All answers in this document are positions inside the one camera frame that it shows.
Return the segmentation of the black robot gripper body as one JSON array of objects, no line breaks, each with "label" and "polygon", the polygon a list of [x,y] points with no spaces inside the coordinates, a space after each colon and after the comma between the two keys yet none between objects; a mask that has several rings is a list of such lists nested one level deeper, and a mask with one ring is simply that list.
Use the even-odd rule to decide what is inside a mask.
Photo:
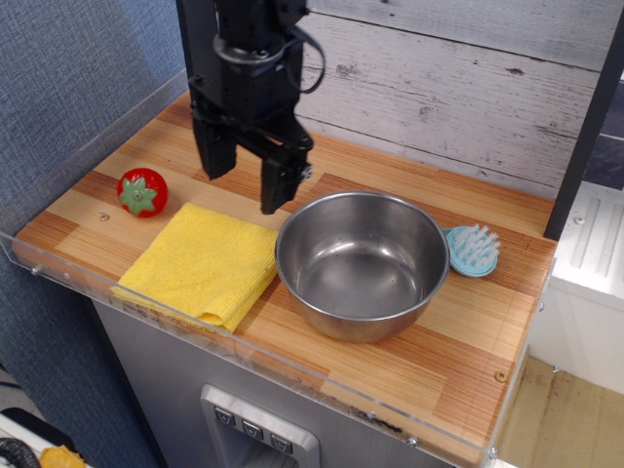
[{"label": "black robot gripper body", "polygon": [[239,49],[216,36],[221,62],[221,107],[217,124],[263,161],[272,159],[298,170],[298,183],[309,176],[311,137],[294,118],[301,94],[303,48],[314,40],[288,33],[259,51]]}]

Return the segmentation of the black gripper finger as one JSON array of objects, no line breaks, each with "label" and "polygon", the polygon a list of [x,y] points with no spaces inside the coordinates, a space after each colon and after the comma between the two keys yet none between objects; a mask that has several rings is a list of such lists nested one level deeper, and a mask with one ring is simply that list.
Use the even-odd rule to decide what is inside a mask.
[{"label": "black gripper finger", "polygon": [[298,170],[267,159],[261,167],[261,211],[273,215],[294,198],[298,188]]},{"label": "black gripper finger", "polygon": [[236,140],[221,126],[193,120],[193,131],[204,172],[210,180],[225,176],[236,166]]}]

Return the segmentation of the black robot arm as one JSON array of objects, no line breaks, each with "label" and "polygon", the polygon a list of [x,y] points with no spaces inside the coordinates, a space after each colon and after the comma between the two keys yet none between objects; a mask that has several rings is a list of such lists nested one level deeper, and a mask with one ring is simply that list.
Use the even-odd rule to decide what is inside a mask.
[{"label": "black robot arm", "polygon": [[315,47],[297,23],[303,1],[180,1],[179,28],[193,131],[211,179],[236,166],[244,147],[261,161],[261,210],[291,201],[308,176],[313,140],[294,111],[303,49]]}]

